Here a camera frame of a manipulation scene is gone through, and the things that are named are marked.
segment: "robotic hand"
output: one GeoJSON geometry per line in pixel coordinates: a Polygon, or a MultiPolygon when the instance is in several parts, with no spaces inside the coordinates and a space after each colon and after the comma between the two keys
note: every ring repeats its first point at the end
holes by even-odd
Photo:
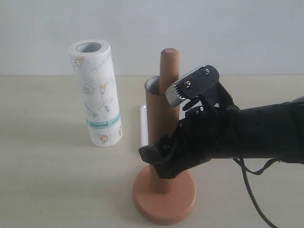
{"type": "Polygon", "coordinates": [[[219,82],[212,66],[200,67],[166,91],[171,106],[183,107],[185,118],[171,136],[139,149],[144,162],[155,166],[160,178],[173,179],[184,170],[211,159],[234,159],[241,167],[249,195],[260,211],[246,171],[259,175],[276,161],[304,164],[304,97],[292,102],[239,109],[219,82]],[[251,172],[244,158],[269,158],[264,168],[251,172]]]}

